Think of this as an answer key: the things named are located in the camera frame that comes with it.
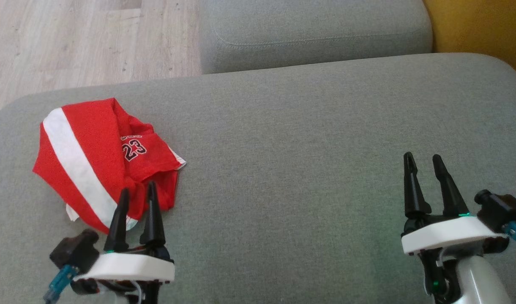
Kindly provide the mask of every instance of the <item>green led light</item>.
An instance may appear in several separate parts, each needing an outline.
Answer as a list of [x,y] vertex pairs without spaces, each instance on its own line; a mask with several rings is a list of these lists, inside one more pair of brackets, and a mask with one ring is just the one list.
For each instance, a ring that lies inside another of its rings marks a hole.
[[434,292],[437,292],[437,291],[438,291],[438,289],[439,289],[439,287],[438,287],[438,281],[434,281],[434,282],[432,282],[432,290],[433,290]]

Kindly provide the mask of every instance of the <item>cable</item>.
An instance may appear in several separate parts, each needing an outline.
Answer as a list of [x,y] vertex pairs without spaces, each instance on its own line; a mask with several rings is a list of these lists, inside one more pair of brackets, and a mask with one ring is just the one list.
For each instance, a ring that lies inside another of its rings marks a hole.
[[49,284],[49,290],[44,295],[46,304],[55,304],[59,300],[60,294],[70,285],[72,279],[78,275],[79,269],[76,266],[66,264],[60,269],[53,281]]
[[130,281],[130,283],[138,289],[138,304],[142,304],[142,287],[140,287],[136,281]]

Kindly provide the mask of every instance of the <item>gray sofa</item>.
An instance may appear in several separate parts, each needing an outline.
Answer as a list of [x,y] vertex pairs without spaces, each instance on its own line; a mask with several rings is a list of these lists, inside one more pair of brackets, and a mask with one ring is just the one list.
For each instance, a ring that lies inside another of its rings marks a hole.
[[[177,270],[161,303],[428,303],[420,262],[401,248],[403,153],[414,153],[435,212],[435,153],[472,211],[481,189],[516,196],[516,72],[483,55],[27,96],[0,112],[0,303],[40,303],[57,273],[49,252],[86,227],[30,171],[39,123],[64,104],[112,96],[188,161],[164,214]],[[141,229],[130,231],[134,244]],[[516,303],[516,244],[488,258]],[[110,301],[67,290],[60,302]]]
[[421,0],[201,0],[203,73],[431,52]]

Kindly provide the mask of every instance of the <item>white stripe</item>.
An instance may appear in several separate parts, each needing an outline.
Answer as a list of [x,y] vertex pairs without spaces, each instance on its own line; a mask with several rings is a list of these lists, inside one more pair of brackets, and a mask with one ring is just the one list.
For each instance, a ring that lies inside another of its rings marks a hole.
[[179,170],[180,168],[184,167],[185,164],[186,164],[186,161],[183,160],[182,157],[180,157],[179,155],[177,155],[177,153],[175,153],[175,151],[171,150],[171,148],[169,148],[169,150],[171,151],[171,153],[173,153],[173,156],[175,156],[175,159],[181,164],[177,170]]
[[66,214],[68,214],[72,222],[75,222],[79,218],[79,214],[69,204],[66,204]]
[[[109,227],[117,203],[111,198],[94,173],[61,108],[51,111],[44,119],[44,129],[64,171],[98,216],[98,219],[106,227]],[[68,215],[71,219],[75,217],[71,213]],[[137,220],[126,217],[127,230],[134,227],[136,223],[138,223]]]

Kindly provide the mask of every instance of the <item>robotic arm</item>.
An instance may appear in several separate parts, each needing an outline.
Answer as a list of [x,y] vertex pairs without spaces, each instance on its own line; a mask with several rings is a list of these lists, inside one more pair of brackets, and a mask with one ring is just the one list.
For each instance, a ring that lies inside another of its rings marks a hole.
[[80,235],[63,239],[49,258],[60,269],[44,296],[54,304],[70,285],[77,294],[97,294],[101,289],[116,292],[130,304],[156,304],[163,283],[175,278],[175,266],[165,247],[164,227],[158,205],[156,185],[147,190],[148,217],[140,246],[129,249],[126,243],[126,214],[130,194],[121,192],[104,245],[105,254],[94,249],[98,234],[85,229]]
[[401,234],[404,253],[420,258],[425,291],[435,304],[508,304],[509,297],[484,254],[503,252],[509,236],[516,240],[516,198],[480,191],[482,206],[470,212],[442,158],[432,158],[440,181],[444,210],[431,215],[416,177],[412,153],[404,154],[404,213]]

